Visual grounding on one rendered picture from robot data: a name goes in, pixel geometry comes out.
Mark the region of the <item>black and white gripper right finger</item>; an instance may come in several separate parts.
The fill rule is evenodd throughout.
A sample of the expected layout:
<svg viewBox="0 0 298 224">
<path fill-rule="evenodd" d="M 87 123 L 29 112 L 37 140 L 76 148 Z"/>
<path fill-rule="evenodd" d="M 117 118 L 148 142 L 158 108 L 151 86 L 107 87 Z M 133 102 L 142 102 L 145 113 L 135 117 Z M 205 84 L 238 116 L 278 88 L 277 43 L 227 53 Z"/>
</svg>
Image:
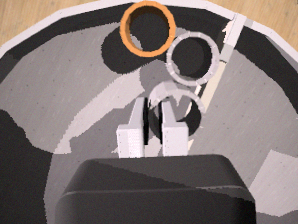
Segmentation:
<svg viewBox="0 0 298 224">
<path fill-rule="evenodd" d="M 169 97 L 158 103 L 160 144 L 163 156 L 188 155 L 188 126 L 176 122 Z"/>
</svg>

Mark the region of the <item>orange hollow sleeve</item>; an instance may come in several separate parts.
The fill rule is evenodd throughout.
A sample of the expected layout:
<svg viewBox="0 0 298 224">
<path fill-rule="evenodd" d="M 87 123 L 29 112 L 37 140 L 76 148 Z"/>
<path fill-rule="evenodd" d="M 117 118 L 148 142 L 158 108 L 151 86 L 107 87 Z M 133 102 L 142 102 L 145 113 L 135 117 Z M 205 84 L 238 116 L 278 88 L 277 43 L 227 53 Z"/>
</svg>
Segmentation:
<svg viewBox="0 0 298 224">
<path fill-rule="evenodd" d="M 166 23 L 167 27 L 167 38 L 164 44 L 157 50 L 154 51 L 143 51 L 135 46 L 132 42 L 130 36 L 130 27 L 133 21 L 142 14 L 152 13 L 161 17 L 162 20 Z M 162 4 L 156 1 L 141 1 L 133 4 L 128 10 L 125 11 L 124 16 L 120 24 L 120 34 L 123 40 L 123 43 L 126 47 L 133 53 L 143 56 L 143 57 L 153 57 L 159 54 L 162 54 L 166 49 L 168 49 L 175 37 L 175 22 L 173 15 L 170 11 Z"/>
</svg>

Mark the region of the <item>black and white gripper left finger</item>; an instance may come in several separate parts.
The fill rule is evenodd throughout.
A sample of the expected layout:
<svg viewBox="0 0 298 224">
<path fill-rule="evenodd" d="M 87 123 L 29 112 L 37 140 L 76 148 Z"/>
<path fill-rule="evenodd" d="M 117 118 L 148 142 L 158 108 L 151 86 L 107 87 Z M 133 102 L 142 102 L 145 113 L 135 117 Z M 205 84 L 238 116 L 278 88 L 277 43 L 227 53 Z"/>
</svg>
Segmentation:
<svg viewBox="0 0 298 224">
<path fill-rule="evenodd" d="M 119 125 L 116 132 L 119 158 L 145 157 L 149 136 L 147 97 L 136 99 L 129 124 Z"/>
</svg>

